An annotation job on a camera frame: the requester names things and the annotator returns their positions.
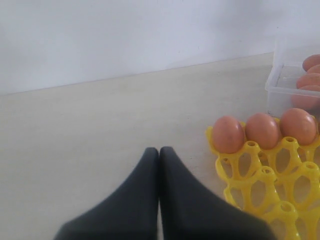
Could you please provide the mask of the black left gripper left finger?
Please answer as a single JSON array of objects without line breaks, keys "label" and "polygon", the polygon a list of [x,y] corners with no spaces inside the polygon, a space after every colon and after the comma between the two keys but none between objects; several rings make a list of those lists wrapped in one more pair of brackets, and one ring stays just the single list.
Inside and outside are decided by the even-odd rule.
[{"label": "black left gripper left finger", "polygon": [[105,200],[63,224],[56,240],[156,240],[159,152],[145,149],[128,178]]}]

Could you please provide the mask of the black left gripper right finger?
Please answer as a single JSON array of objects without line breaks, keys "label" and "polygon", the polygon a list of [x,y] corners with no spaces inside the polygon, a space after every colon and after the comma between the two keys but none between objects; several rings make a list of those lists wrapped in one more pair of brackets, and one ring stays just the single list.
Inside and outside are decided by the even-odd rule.
[{"label": "black left gripper right finger", "polygon": [[172,147],[159,153],[159,202],[166,240],[268,240],[270,228],[216,196]]}]

